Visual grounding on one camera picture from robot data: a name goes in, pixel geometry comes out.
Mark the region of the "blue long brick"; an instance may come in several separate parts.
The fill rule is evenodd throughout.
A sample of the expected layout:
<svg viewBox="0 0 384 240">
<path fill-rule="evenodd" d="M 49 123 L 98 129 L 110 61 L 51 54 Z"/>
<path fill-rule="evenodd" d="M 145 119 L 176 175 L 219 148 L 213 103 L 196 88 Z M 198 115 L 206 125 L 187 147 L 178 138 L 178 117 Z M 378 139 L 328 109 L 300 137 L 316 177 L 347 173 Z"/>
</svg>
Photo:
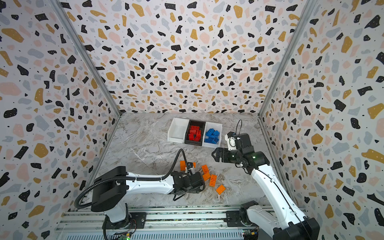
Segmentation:
<svg viewBox="0 0 384 240">
<path fill-rule="evenodd" d="M 207 132 L 206 132 L 206 137 L 211 137 L 213 135 L 213 133 L 215 132 L 214 129 L 209 129 Z"/>
<path fill-rule="evenodd" d="M 204 142 L 205 142 L 205 143 L 210 143 L 210 144 L 215 143 L 215 138 L 206 138 L 206 139 L 204 140 Z"/>
</svg>

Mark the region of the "orange square brick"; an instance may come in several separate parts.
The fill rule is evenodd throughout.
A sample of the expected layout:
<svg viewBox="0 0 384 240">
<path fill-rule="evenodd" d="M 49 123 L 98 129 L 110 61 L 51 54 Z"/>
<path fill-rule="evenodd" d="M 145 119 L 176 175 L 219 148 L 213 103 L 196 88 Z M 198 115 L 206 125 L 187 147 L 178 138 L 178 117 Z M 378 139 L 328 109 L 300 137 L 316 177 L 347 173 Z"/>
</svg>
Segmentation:
<svg viewBox="0 0 384 240">
<path fill-rule="evenodd" d="M 208 179 L 210 179 L 210 177 L 211 177 L 211 175 L 208 172 L 203 174 L 204 181 L 207 181 Z"/>
<path fill-rule="evenodd" d="M 206 174 L 206 173 L 209 173 L 209 168 L 207 165 L 203 165 L 202 166 L 202 170 L 203 170 L 203 173 Z"/>
</svg>

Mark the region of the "blue square brick top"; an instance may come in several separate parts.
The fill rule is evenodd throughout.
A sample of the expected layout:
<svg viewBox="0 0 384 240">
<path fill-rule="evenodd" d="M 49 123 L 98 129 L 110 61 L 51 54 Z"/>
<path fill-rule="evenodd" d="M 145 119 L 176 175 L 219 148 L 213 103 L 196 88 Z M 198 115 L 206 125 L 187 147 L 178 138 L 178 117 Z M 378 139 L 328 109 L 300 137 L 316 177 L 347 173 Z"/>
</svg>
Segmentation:
<svg viewBox="0 0 384 240">
<path fill-rule="evenodd" d="M 213 133 L 212 133 L 212 136 L 215 136 L 215 137 L 217 137 L 217 136 L 219 136 L 220 135 L 220 132 L 219 131 L 214 131 Z"/>
</svg>

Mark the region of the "orange brick vertical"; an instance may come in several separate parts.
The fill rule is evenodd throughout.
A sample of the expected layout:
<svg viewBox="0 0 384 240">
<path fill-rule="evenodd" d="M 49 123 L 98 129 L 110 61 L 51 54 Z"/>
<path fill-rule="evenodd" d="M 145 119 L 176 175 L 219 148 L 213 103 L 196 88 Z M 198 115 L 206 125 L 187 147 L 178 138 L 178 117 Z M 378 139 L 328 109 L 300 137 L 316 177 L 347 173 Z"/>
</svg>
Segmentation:
<svg viewBox="0 0 384 240">
<path fill-rule="evenodd" d="M 180 161 L 180 170 L 184 172 L 186 170 L 186 163 L 185 161 Z"/>
</svg>

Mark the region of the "orange long brick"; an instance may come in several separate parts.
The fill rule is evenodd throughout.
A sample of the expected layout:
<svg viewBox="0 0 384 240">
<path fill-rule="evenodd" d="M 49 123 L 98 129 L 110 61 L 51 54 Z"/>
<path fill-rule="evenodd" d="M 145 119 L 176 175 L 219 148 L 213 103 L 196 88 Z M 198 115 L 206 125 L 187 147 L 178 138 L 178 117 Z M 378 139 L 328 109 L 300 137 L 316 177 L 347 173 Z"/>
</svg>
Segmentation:
<svg viewBox="0 0 384 240">
<path fill-rule="evenodd" d="M 210 187 L 215 187 L 216 186 L 216 182 L 217 182 L 217 176 L 216 175 L 211 175 L 209 186 Z"/>
</svg>

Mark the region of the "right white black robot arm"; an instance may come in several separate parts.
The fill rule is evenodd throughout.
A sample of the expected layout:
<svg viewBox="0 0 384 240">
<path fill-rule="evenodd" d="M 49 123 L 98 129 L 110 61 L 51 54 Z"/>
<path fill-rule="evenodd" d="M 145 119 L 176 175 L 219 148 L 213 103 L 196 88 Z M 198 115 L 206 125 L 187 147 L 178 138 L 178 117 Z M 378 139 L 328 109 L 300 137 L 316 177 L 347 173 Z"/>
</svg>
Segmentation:
<svg viewBox="0 0 384 240">
<path fill-rule="evenodd" d="M 320 225 L 314 218 L 309 218 L 294 203 L 263 152 L 228 150 L 216 148 L 212 157 L 218 163 L 235 164 L 243 168 L 260 186 L 270 202 L 275 216 L 263 210 L 259 204 L 243 204 L 243 222 L 256 224 L 273 240 L 316 240 Z"/>
</svg>

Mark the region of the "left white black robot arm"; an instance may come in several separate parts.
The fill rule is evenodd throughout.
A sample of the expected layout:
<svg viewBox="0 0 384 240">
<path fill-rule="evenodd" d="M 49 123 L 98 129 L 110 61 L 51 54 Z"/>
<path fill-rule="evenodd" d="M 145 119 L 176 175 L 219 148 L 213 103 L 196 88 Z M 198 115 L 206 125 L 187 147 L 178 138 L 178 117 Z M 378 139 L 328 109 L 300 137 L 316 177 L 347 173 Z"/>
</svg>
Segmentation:
<svg viewBox="0 0 384 240">
<path fill-rule="evenodd" d="M 125 167 L 116 167 L 94 182 L 91 211 L 104 213 L 112 225 L 131 220 L 127 204 L 122 199 L 136 194 L 173 195 L 177 201 L 185 194 L 199 194 L 205 188 L 201 173 L 188 169 L 184 172 L 170 171 L 164 176 L 138 175 L 126 172 Z"/>
</svg>

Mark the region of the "right white bin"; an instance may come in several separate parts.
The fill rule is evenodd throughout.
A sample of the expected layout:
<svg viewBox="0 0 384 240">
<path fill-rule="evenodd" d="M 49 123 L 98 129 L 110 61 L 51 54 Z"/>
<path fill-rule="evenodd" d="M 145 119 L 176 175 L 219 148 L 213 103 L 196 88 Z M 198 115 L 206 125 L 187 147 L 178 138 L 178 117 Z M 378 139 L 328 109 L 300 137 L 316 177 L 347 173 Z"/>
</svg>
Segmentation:
<svg viewBox="0 0 384 240">
<path fill-rule="evenodd" d="M 220 135 L 217 136 L 217 138 L 219 138 L 219 142 L 216 144 L 216 143 L 205 143 L 204 140 L 206 138 L 215 138 L 215 136 L 211 136 L 211 137 L 206 137 L 206 132 L 209 130 L 209 129 L 214 129 L 215 131 L 219 131 L 220 132 Z M 205 130 L 204 130 L 204 137 L 203 137 L 203 143 L 202 143 L 202 146 L 203 147 L 207 147 L 207 148 L 218 148 L 220 147 L 220 144 L 221 144 L 221 140 L 222 140 L 222 129 L 223 129 L 223 125 L 222 124 L 219 124 L 219 123 L 212 123 L 212 122 L 206 122 L 205 124 Z"/>
</svg>

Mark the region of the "white bin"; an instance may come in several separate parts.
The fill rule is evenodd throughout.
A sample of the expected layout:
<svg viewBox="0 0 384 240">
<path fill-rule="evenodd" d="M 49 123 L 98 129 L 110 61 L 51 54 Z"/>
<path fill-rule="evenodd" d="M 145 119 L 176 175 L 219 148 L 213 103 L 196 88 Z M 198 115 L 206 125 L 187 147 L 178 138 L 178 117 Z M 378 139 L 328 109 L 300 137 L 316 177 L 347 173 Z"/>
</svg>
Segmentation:
<svg viewBox="0 0 384 240">
<path fill-rule="evenodd" d="M 211 137 L 206 137 L 206 132 L 209 130 L 209 129 L 214 129 L 215 131 L 219 131 L 220 132 L 220 135 L 217 136 L 217 138 L 219 138 L 219 142 L 216 144 L 216 143 L 205 143 L 204 140 L 206 138 L 215 138 L 215 136 L 211 136 Z M 221 144 L 221 140 L 222 140 L 222 129 L 223 129 L 223 125 L 222 124 L 219 124 L 219 123 L 212 123 L 212 122 L 206 122 L 205 124 L 205 130 L 204 130 L 204 137 L 203 137 L 203 143 L 202 143 L 202 146 L 203 147 L 207 147 L 207 148 L 218 148 L 220 147 L 220 144 Z"/>
<path fill-rule="evenodd" d="M 173 118 L 167 134 L 168 142 L 183 144 L 189 122 L 188 119 Z"/>
</svg>

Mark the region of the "orange brick lowest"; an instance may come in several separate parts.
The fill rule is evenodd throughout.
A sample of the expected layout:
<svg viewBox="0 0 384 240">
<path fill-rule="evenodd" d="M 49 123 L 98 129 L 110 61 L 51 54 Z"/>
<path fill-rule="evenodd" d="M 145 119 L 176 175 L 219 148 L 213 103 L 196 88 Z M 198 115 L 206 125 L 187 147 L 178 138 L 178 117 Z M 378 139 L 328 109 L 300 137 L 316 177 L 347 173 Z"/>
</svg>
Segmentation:
<svg viewBox="0 0 384 240">
<path fill-rule="evenodd" d="M 216 192 L 218 193 L 218 195 L 221 195 L 225 190 L 226 190 L 226 187 L 224 187 L 223 185 L 220 185 L 220 186 L 216 189 Z"/>
</svg>

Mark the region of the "black middle bin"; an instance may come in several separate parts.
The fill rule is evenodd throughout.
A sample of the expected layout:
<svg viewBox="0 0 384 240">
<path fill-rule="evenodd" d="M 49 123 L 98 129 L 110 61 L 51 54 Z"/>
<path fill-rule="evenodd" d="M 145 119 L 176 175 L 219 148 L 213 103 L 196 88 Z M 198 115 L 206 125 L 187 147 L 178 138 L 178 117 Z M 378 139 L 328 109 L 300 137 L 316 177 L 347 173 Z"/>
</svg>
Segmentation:
<svg viewBox="0 0 384 240">
<path fill-rule="evenodd" d="M 187 128 L 187 132 L 185 134 L 185 141 L 184 141 L 184 143 L 188 144 L 188 145 L 202 146 L 203 137 L 204 137 L 204 130 L 205 130 L 205 124 L 206 124 L 206 122 L 190 120 L 188 128 Z M 189 141 L 189 136 L 190 136 L 189 132 L 190 132 L 190 127 L 191 126 L 199 126 L 200 127 L 200 130 L 202 132 L 201 133 L 201 141 L 200 142 Z"/>
</svg>

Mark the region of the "left white bin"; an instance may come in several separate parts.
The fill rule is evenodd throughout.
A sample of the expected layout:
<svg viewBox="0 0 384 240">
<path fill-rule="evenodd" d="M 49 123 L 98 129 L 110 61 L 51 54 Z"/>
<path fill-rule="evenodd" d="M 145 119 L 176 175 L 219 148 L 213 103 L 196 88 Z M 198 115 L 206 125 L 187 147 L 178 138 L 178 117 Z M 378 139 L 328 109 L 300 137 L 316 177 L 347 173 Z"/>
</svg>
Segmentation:
<svg viewBox="0 0 384 240">
<path fill-rule="evenodd" d="M 189 122 L 188 119 L 173 118 L 167 134 L 168 142 L 183 144 Z"/>
</svg>

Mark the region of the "aluminium rail base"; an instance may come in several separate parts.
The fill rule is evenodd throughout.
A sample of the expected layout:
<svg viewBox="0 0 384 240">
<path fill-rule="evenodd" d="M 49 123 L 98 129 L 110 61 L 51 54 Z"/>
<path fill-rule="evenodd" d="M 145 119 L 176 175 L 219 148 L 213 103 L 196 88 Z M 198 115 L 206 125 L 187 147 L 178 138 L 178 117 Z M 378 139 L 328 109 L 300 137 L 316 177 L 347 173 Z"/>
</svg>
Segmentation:
<svg viewBox="0 0 384 240">
<path fill-rule="evenodd" d="M 105 215 L 89 209 L 66 212 L 54 231 L 54 240 L 273 240 L 260 227 L 228 227 L 226 211 L 241 206 L 132 208 L 146 212 L 143 229 L 103 230 Z M 271 205 L 259 205 L 275 216 Z"/>
</svg>

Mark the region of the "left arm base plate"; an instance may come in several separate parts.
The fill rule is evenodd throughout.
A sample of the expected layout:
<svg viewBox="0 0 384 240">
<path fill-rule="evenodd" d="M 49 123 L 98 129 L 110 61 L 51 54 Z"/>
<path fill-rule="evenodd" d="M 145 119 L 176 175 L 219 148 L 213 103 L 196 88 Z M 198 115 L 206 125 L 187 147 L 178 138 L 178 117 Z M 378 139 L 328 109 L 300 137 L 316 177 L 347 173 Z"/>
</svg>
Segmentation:
<svg viewBox="0 0 384 240">
<path fill-rule="evenodd" d="M 103 223 L 103 230 L 137 230 L 143 229 L 146 222 L 147 213 L 138 212 L 138 213 L 128 213 L 126 218 L 120 222 L 112 223 L 108 216 L 105 217 Z"/>
</svg>

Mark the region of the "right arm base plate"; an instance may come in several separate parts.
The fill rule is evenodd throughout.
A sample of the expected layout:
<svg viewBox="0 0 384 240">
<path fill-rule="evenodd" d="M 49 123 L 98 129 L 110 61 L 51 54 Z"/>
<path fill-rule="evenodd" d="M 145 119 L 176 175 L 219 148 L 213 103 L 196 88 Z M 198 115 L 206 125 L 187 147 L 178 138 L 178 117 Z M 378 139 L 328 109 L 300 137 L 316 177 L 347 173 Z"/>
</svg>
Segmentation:
<svg viewBox="0 0 384 240">
<path fill-rule="evenodd" d="M 224 222 L 227 223 L 228 227 L 258 227 L 258 225 L 250 222 L 243 210 L 226 211 Z"/>
</svg>

